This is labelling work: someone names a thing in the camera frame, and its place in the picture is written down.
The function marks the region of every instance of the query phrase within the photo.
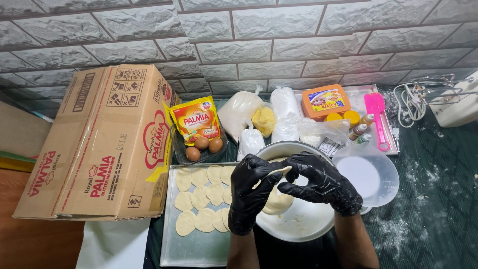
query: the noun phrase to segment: brown egg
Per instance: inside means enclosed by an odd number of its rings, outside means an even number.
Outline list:
[[[186,149],[186,158],[192,162],[195,162],[199,160],[201,157],[201,153],[199,152],[199,149],[190,146],[189,148]]]
[[[211,141],[209,141],[209,151],[211,153],[216,153],[219,150],[222,149],[222,140],[219,137],[213,138]]]
[[[205,149],[209,146],[209,139],[206,137],[202,136],[198,138],[196,141],[194,141],[194,147],[201,150]]]

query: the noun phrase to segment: barcode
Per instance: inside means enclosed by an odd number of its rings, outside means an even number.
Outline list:
[[[87,101],[89,89],[91,88],[91,84],[93,83],[94,77],[95,73],[90,73],[85,76],[85,80],[83,80],[83,84],[81,84],[80,92],[78,93],[78,98],[76,99],[75,106],[73,107],[73,112],[83,111],[83,107],[85,106],[85,102]]]

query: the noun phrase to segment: black nitrile glove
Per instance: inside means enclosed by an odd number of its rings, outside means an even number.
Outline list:
[[[256,222],[256,216],[267,202],[269,193],[282,172],[266,177],[270,172],[282,169],[280,162],[269,163],[252,154],[247,154],[231,174],[232,203],[229,209],[229,230],[235,235],[247,235]],[[254,185],[261,180],[257,188]]]
[[[362,196],[322,156],[303,151],[285,159],[282,164],[292,166],[292,170],[285,175],[288,182],[277,186],[280,192],[313,203],[329,203],[344,217],[354,216],[361,209]],[[299,174],[309,179],[306,186],[291,184]]]

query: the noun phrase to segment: gray brick wallpaper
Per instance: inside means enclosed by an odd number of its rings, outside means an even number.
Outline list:
[[[154,64],[183,99],[478,70],[478,0],[0,0],[0,100],[55,117],[78,70]]]

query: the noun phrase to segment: metal baking tray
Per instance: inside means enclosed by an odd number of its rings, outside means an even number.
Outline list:
[[[168,176],[168,189],[166,193],[166,205],[164,209],[163,241],[161,243],[160,266],[183,266],[183,267],[219,267],[225,266],[228,260],[230,233],[221,233],[214,229],[210,233],[203,233],[194,230],[186,236],[179,236],[176,233],[176,220],[181,213],[174,207],[174,200],[179,193],[176,187],[176,174],[179,168],[205,168],[217,164],[221,166],[236,166],[237,162],[231,163],[206,163],[190,166],[171,165]],[[193,192],[196,186],[191,185],[189,192]],[[222,203],[214,206],[209,203],[206,208],[214,212],[221,208],[228,208],[229,205]]]
[[[364,116],[367,114],[367,108],[365,107],[365,101],[363,100],[364,95],[368,93],[373,93],[373,92],[379,92],[377,89],[377,86],[375,85],[365,85],[365,86],[350,86],[350,87],[343,87],[344,91],[347,93],[348,100],[350,102],[350,106],[352,107],[352,110],[357,111],[361,116]],[[299,106],[300,113],[302,117],[305,117],[304,111],[302,109],[302,92],[305,90],[295,90],[295,99],[297,100],[297,105]],[[393,139],[393,135],[391,134],[391,128],[390,128],[390,123],[387,118],[387,114],[384,112],[380,113],[380,116],[382,118],[382,124],[383,124],[383,130],[385,131],[385,138],[387,139],[387,142],[390,143],[390,149],[387,151],[383,151],[386,155],[397,155],[398,150],[397,146],[395,145],[395,141]],[[377,143],[377,131],[375,127],[375,122],[372,123],[367,130],[365,131],[365,134],[370,134],[372,135],[372,140],[370,141],[370,145],[372,145],[374,148],[378,149]],[[337,143],[330,142],[327,145],[324,144],[321,145],[320,149],[322,151],[327,151],[330,150],[331,153],[337,152],[338,149],[342,148],[343,146],[340,146]]]

